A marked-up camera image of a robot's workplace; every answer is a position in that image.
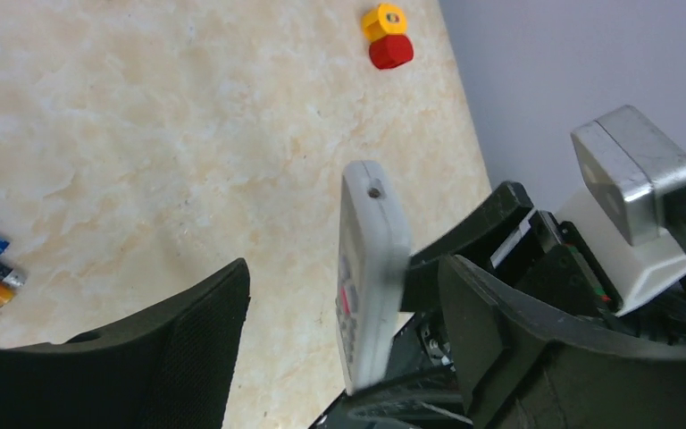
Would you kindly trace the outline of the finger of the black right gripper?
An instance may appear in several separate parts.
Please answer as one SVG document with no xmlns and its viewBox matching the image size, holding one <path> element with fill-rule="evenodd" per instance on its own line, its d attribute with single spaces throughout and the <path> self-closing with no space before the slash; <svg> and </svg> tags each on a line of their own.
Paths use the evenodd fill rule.
<svg viewBox="0 0 686 429">
<path fill-rule="evenodd" d="M 436 366 L 378 383 L 352 396 L 341 393 L 312 428 L 472 428 L 456 372 Z"/>
</svg>

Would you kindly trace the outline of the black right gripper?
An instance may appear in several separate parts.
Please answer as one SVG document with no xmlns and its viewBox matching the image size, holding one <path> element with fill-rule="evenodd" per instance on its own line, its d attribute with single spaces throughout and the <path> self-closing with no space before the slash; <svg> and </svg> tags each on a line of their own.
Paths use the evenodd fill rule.
<svg viewBox="0 0 686 429">
<path fill-rule="evenodd" d="M 571 223 L 561 227 L 564 242 L 544 250 L 534 232 L 524 235 L 512 251 L 510 264 L 493 268 L 490 257 L 534 208 L 520 182 L 504 181 L 464 220 L 411 256 L 400 311 L 412 319 L 395 336 L 386 376 L 389 379 L 436 366 L 454 368 L 438 286 L 439 260 L 459 255 L 514 290 L 569 315 L 610 331 L 651 340 L 643 327 L 631 327 L 612 314 L 607 293 Z M 676 337 L 654 341 L 686 346 Z"/>
</svg>

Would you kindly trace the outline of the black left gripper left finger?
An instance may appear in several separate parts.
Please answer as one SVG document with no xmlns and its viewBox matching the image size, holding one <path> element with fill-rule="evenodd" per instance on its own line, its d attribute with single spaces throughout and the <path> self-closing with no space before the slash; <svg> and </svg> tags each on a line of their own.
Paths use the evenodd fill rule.
<svg viewBox="0 0 686 429">
<path fill-rule="evenodd" d="M 62 344 L 0 349 L 0 428 L 219 428 L 250 302 L 247 262 Z"/>
</svg>

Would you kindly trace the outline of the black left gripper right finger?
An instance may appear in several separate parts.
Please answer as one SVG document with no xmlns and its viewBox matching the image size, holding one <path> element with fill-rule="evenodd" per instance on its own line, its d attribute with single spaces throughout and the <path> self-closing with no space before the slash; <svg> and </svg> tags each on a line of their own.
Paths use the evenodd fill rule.
<svg viewBox="0 0 686 429">
<path fill-rule="evenodd" d="M 686 346 L 610 331 L 439 261 L 464 410 L 478 428 L 686 428 Z"/>
</svg>

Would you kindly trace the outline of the white remote control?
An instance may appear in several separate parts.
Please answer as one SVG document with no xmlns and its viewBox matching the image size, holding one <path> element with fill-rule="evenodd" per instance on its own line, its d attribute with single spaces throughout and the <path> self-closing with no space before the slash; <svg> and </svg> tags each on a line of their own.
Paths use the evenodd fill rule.
<svg viewBox="0 0 686 429">
<path fill-rule="evenodd" d="M 382 166 L 352 161 L 341 176 L 337 343 L 352 396 L 386 374 L 405 288 L 412 233 Z"/>
</svg>

